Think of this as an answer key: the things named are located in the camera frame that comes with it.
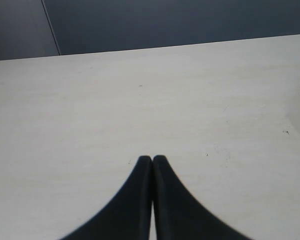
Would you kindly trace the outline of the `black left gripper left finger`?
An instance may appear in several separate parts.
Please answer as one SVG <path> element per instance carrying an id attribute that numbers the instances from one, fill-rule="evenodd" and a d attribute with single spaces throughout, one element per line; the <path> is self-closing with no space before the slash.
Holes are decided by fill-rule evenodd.
<path id="1" fill-rule="evenodd" d="M 64 240 L 148 240 L 152 216 L 153 162 L 140 156 L 115 196 Z"/>

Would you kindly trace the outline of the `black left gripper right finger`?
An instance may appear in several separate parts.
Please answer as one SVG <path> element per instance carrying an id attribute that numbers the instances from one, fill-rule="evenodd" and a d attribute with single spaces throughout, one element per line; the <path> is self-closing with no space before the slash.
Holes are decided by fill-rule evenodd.
<path id="1" fill-rule="evenodd" d="M 158 240 L 247 240 L 202 206 L 182 184 L 164 155 L 153 158 L 153 198 Z"/>

